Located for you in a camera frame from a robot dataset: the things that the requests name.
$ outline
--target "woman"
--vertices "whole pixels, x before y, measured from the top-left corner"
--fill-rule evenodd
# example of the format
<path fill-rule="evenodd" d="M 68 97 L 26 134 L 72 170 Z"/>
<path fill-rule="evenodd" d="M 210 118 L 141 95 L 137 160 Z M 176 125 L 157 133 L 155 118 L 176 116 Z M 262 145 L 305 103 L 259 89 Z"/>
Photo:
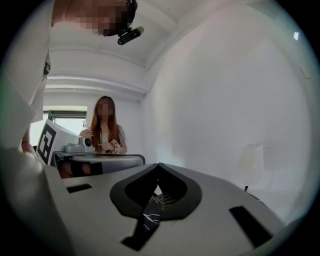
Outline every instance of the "woman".
<path fill-rule="evenodd" d="M 125 154 L 128 151 L 125 132 L 116 121 L 115 103 L 108 96 L 97 101 L 90 129 L 83 130 L 79 136 L 91 138 L 93 147 L 101 154 Z"/>

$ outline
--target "white machine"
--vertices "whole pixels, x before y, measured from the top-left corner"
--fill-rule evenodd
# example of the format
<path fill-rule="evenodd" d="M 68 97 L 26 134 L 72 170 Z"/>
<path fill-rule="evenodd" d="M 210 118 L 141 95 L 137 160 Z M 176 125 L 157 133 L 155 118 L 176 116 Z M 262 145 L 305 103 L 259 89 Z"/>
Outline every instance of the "white machine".
<path fill-rule="evenodd" d="M 36 148 L 36 155 L 43 165 L 51 165 L 53 152 L 94 153 L 90 138 L 81 138 L 66 128 L 46 120 Z"/>

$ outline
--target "lamp shade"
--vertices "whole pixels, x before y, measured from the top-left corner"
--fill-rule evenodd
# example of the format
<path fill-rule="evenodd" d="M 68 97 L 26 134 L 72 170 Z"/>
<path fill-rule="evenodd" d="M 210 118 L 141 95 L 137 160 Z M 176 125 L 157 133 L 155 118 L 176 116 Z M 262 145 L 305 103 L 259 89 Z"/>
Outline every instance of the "lamp shade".
<path fill-rule="evenodd" d="M 261 181 L 264 171 L 264 151 L 261 144 L 241 147 L 237 171 L 239 181 L 244 185 L 254 185 Z"/>

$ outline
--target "person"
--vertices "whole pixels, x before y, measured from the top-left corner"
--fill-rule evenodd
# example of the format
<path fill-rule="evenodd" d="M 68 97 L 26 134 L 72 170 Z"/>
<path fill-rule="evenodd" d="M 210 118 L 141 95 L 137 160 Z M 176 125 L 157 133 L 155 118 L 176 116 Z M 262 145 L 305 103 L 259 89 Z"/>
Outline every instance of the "person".
<path fill-rule="evenodd" d="M 113 36 L 128 28 L 137 8 L 136 0 L 47 0 L 28 18 L 1 67 L 0 107 L 10 110 L 11 115 L 1 116 L 0 146 L 35 155 L 30 124 L 43 119 L 44 92 L 51 70 L 51 28 L 67 22 L 97 35 Z"/>
<path fill-rule="evenodd" d="M 91 138 L 98 153 L 127 153 L 126 135 L 117 124 L 115 102 L 111 97 L 101 97 L 94 108 L 90 129 L 80 132 L 79 136 Z"/>

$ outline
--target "white curved wall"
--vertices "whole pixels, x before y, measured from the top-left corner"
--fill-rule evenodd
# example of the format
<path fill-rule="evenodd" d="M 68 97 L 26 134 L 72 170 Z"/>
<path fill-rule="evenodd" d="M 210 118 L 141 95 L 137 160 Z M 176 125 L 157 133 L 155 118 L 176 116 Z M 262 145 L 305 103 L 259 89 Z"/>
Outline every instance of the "white curved wall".
<path fill-rule="evenodd" d="M 273 41 L 266 19 L 247 5 L 223 9 L 149 70 L 143 146 L 149 163 L 240 186 L 240 147 L 261 143 L 265 177 L 249 192 L 288 223 L 310 203 L 296 204 L 309 167 L 311 117 L 301 71 Z"/>

